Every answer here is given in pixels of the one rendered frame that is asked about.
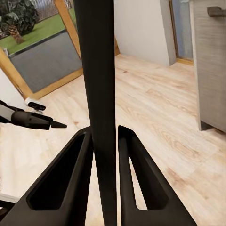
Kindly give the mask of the poster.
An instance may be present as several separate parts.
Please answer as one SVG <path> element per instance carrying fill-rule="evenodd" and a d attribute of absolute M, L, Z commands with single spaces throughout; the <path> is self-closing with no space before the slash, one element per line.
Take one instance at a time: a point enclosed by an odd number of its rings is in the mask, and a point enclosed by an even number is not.
<path fill-rule="evenodd" d="M 117 226 L 114 0 L 73 0 L 104 226 Z"/>

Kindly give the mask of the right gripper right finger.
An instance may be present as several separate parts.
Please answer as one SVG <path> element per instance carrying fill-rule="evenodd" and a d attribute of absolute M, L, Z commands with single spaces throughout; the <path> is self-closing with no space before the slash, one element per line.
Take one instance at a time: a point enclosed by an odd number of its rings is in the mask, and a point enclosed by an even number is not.
<path fill-rule="evenodd" d="M 197 226 L 137 134 L 118 126 L 121 226 Z M 147 210 L 137 208 L 129 157 Z"/>

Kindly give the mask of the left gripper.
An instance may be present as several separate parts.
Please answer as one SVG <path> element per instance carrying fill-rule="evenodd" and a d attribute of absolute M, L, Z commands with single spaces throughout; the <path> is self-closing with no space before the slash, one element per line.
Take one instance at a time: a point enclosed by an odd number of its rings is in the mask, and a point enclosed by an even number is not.
<path fill-rule="evenodd" d="M 49 130 L 50 126 L 52 128 L 67 128 L 68 125 L 58 121 L 54 121 L 51 117 L 33 113 L 33 112 L 23 112 L 19 116 L 19 124 L 22 127 L 31 129 L 44 129 Z"/>

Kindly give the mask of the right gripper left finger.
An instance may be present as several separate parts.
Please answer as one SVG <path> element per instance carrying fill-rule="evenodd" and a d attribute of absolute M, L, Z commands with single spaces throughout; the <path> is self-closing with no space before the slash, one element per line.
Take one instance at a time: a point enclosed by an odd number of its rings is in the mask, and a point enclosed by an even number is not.
<path fill-rule="evenodd" d="M 93 153 L 88 126 L 75 133 L 0 226 L 85 226 Z"/>

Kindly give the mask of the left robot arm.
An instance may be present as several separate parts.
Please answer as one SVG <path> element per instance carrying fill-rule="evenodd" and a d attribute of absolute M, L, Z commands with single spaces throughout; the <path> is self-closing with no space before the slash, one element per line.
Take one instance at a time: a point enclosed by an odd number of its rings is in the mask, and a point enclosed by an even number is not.
<path fill-rule="evenodd" d="M 44 130 L 49 130 L 50 126 L 52 128 L 68 127 L 66 123 L 54 121 L 51 117 L 42 115 L 42 111 L 46 108 L 43 102 L 28 97 L 24 103 L 32 107 L 31 112 L 9 106 L 0 100 L 0 123 L 13 123 L 15 126 Z"/>

